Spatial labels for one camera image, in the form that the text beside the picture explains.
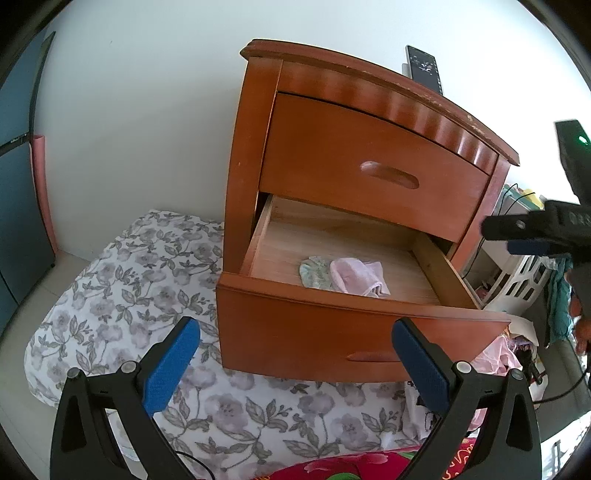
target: pink cloth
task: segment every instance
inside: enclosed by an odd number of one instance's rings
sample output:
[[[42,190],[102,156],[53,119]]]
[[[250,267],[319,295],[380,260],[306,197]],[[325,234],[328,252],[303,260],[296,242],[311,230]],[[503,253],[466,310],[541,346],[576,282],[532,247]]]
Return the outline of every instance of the pink cloth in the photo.
[[[364,264],[357,258],[339,258],[330,263],[335,290],[362,297],[390,295],[380,262]]]
[[[509,350],[507,338],[504,335],[498,336],[484,349],[472,362],[474,369],[481,374],[505,376],[511,368],[522,370],[523,367],[517,360],[515,354]],[[476,430],[486,415],[486,409],[482,408],[474,412],[469,430]]]
[[[33,137],[33,143],[31,144],[31,166],[33,168],[33,181],[41,210],[41,218],[43,218],[43,224],[45,225],[51,248],[56,254],[57,240],[56,234],[53,231],[53,223],[51,222],[51,212],[47,198],[47,180],[45,177],[45,137],[42,135],[35,135]]]

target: floor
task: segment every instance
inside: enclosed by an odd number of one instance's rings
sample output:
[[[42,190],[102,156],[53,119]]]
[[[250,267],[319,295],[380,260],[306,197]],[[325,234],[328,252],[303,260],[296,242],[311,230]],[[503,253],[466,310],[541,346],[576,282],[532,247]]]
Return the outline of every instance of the floor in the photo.
[[[56,266],[20,305],[0,338],[0,424],[39,480],[49,480],[51,437],[57,410],[29,392],[23,367],[25,346],[53,304],[87,265],[86,260],[60,251]],[[134,475],[145,478],[139,462],[129,461],[128,465]]]

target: red blanket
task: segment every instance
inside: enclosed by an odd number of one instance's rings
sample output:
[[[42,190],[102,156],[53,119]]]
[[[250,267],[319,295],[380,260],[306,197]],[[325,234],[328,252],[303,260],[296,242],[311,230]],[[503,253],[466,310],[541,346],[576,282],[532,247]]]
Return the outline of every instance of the red blanket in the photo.
[[[475,439],[465,439],[460,445],[442,480],[459,475],[474,447]],[[383,480],[397,478],[416,452],[394,450],[360,453],[299,463],[255,480]]]

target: teal cloth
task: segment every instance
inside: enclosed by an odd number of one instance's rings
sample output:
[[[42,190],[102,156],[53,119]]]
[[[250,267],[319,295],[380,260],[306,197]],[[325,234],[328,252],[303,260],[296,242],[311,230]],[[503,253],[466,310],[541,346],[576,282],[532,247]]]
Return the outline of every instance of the teal cloth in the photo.
[[[300,264],[302,285],[319,290],[334,290],[330,276],[330,260],[322,257],[310,257]]]
[[[570,285],[564,274],[573,268],[570,257],[557,258],[557,269],[548,280],[548,325],[550,344],[569,337],[573,331],[573,319],[569,315]]]

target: yellow object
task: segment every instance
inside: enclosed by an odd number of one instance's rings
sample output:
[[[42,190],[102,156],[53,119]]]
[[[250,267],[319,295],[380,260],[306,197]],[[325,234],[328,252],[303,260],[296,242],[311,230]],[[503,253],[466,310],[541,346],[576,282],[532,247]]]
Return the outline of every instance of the yellow object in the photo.
[[[528,193],[533,193],[533,190],[532,189],[525,189],[523,191],[523,195],[527,195]],[[542,210],[544,209],[544,204],[540,201],[540,199],[537,197],[537,195],[535,195],[535,194],[534,195],[529,195],[529,196],[524,197],[524,198],[527,198],[531,203],[533,203],[533,204],[537,205],[538,207],[540,207],[540,209],[542,209]]]

